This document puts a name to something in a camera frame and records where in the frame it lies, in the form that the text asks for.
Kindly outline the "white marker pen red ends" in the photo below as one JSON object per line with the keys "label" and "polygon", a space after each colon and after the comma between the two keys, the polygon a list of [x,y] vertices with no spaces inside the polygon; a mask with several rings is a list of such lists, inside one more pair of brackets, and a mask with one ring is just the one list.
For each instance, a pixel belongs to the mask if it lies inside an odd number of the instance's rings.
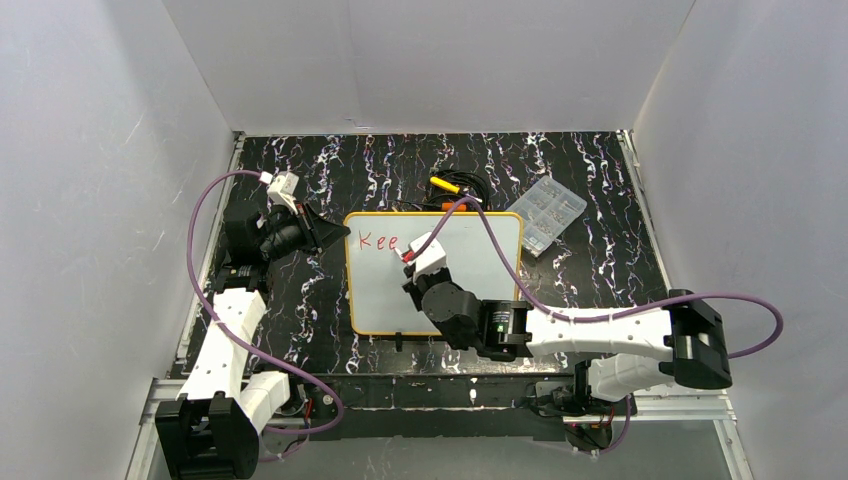
{"label": "white marker pen red ends", "polygon": [[395,249],[394,253],[398,257],[398,259],[403,263],[407,263],[409,261],[409,259],[411,258],[411,256],[413,255],[413,253],[409,250],[401,251],[399,249]]}

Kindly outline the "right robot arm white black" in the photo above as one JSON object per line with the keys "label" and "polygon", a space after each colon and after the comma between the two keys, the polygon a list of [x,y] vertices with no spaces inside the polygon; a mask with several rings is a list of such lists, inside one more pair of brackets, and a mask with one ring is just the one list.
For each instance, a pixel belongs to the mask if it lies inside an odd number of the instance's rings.
{"label": "right robot arm white black", "polygon": [[404,267],[404,291],[455,350],[474,350],[499,362],[553,353],[600,353],[576,367],[572,399],[580,406],[615,403],[638,390],[675,383],[701,390],[731,386],[723,321],[702,300],[629,315],[602,313],[580,322],[576,311],[526,301],[480,300],[446,267],[420,273]]}

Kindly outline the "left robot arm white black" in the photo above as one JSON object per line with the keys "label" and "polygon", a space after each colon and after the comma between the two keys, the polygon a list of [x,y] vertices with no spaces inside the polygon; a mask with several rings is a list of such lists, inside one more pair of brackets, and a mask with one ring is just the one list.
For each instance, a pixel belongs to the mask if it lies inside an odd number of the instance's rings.
{"label": "left robot arm white black", "polygon": [[319,254],[350,233],[299,201],[267,214],[251,201],[235,202],[224,211],[223,231],[226,257],[200,352],[176,398],[160,403],[155,415],[174,479],[253,475],[261,433],[291,397],[291,382],[280,369],[244,376],[247,346],[270,292],[269,268],[296,251]]}

